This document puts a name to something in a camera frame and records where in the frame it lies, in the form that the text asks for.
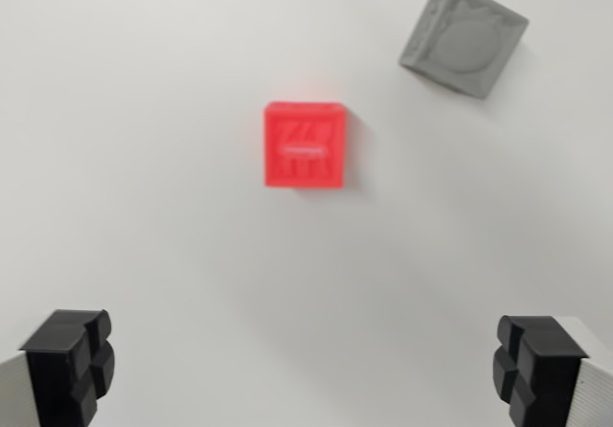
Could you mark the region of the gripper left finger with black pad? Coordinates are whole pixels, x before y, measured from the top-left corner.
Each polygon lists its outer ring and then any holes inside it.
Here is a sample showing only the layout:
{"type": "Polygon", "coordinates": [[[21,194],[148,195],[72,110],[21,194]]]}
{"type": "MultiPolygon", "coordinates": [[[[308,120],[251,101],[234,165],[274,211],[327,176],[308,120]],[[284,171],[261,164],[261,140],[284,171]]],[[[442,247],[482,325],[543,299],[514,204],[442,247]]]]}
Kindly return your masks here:
{"type": "Polygon", "coordinates": [[[111,331],[104,309],[54,311],[1,362],[1,424],[90,425],[114,377],[111,331]]]}

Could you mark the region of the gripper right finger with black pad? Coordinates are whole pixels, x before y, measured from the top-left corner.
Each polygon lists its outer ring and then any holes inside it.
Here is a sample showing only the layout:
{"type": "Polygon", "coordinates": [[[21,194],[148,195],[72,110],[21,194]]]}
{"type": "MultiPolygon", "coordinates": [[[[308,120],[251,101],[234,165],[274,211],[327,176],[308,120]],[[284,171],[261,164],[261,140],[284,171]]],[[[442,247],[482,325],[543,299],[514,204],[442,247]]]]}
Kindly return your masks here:
{"type": "Polygon", "coordinates": [[[612,350],[578,318],[509,316],[492,377],[515,426],[610,426],[612,350]]]}

